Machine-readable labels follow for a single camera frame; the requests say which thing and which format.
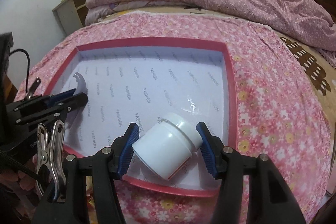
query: bed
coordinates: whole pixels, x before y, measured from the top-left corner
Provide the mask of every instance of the bed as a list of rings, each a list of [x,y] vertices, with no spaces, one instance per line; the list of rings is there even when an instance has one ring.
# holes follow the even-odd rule
[[[336,50],[331,16],[313,0],[87,0],[84,27],[30,72],[43,94],[72,50],[129,37],[183,37],[226,43],[237,88],[237,150],[267,153],[307,222],[321,206],[335,135],[336,72],[319,52]],[[21,85],[17,99],[24,95]],[[154,192],[116,181],[127,223],[208,223],[216,197]],[[247,213],[244,185],[241,222]]]

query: metal bolt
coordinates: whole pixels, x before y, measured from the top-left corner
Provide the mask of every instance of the metal bolt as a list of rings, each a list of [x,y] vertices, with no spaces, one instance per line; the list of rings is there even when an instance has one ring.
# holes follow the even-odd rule
[[[230,146],[226,146],[226,147],[223,148],[223,151],[224,151],[225,153],[230,154],[230,153],[233,152],[233,149],[232,149],[232,147],[230,147]]]
[[[104,154],[109,154],[109,153],[111,153],[112,149],[109,148],[109,147],[104,147],[101,151],[102,151]]]
[[[75,155],[71,154],[67,156],[67,161],[72,161],[75,159]]]
[[[269,157],[266,154],[260,154],[260,158],[263,161],[267,161],[269,159]]]

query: wooden shelf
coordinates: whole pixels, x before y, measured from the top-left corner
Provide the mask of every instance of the wooden shelf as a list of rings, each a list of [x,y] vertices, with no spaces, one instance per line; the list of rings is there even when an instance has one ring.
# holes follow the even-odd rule
[[[83,7],[86,7],[85,3],[82,4],[82,5],[80,5],[80,6],[78,6],[78,7],[76,8],[76,10],[78,11],[79,9],[82,9]]]

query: pink floral bedsheet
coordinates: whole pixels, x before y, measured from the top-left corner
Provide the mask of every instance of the pink floral bedsheet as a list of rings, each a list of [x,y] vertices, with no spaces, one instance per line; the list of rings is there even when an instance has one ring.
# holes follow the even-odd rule
[[[51,50],[30,72],[43,93],[78,45],[127,37],[184,37],[226,43],[233,60],[238,99],[238,150],[267,153],[292,189],[309,222],[325,194],[330,169],[330,128],[310,82],[277,34],[234,18],[129,13],[82,28]],[[17,98],[24,95],[21,85]],[[206,224],[216,198],[189,198],[116,181],[127,223]],[[247,212],[244,186],[241,222]]]

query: white jar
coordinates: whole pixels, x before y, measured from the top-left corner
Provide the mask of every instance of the white jar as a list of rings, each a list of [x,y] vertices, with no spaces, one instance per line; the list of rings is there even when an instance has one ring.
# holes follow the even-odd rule
[[[168,113],[132,147],[150,170],[169,180],[201,145],[196,128],[179,115]]]

